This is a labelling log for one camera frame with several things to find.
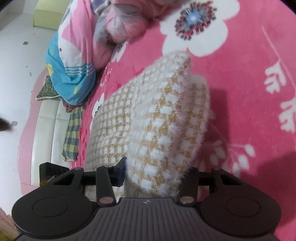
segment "fuzzy pillow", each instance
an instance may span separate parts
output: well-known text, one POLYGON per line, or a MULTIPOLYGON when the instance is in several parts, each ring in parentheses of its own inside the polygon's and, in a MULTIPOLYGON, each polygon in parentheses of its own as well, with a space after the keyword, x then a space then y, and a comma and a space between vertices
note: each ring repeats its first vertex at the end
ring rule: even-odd
MULTIPOLYGON (((115 92, 94 117, 86 171, 127 156, 119 197, 169 197, 196 157, 209 111, 209 90, 189 71, 186 53, 157 60, 115 92)), ((95 187, 86 195, 96 199, 95 187)))

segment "white floor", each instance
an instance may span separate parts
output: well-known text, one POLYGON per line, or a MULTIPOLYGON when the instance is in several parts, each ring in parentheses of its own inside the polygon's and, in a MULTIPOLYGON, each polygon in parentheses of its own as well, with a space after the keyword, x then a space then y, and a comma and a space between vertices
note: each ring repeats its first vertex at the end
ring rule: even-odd
POLYGON ((0 116, 18 122, 12 132, 0 132, 0 207, 6 213, 21 197, 18 144, 29 115, 31 90, 45 67, 54 33, 33 27, 31 14, 9 13, 0 21, 0 116))

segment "plaid cloth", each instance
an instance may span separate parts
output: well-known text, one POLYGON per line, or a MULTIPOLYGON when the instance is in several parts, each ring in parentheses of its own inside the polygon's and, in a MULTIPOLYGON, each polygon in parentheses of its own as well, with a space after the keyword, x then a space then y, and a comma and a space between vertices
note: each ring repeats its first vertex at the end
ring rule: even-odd
POLYGON ((77 159, 82 112, 82 106, 74 108, 71 111, 62 152, 62 155, 65 157, 65 161, 76 161, 77 159))

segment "white leather headboard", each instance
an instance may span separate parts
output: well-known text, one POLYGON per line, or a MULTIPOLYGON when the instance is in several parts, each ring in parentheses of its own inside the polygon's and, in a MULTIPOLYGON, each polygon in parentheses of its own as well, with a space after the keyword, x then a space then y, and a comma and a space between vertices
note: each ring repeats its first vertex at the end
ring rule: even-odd
POLYGON ((70 113, 66 113, 62 101, 43 100, 41 103, 31 162, 31 185, 39 186, 39 165, 51 162, 71 168, 62 156, 62 145, 67 130, 70 113))

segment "green cushion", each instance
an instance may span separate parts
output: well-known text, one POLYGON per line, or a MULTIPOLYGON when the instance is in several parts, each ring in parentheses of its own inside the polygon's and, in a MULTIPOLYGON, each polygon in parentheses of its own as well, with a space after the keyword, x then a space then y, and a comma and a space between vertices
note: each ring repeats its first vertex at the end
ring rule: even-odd
POLYGON ((58 29, 70 0, 38 0, 34 26, 58 29))
POLYGON ((53 99, 59 97, 59 94, 55 91, 50 76, 46 76, 45 84, 37 95, 37 100, 53 99))

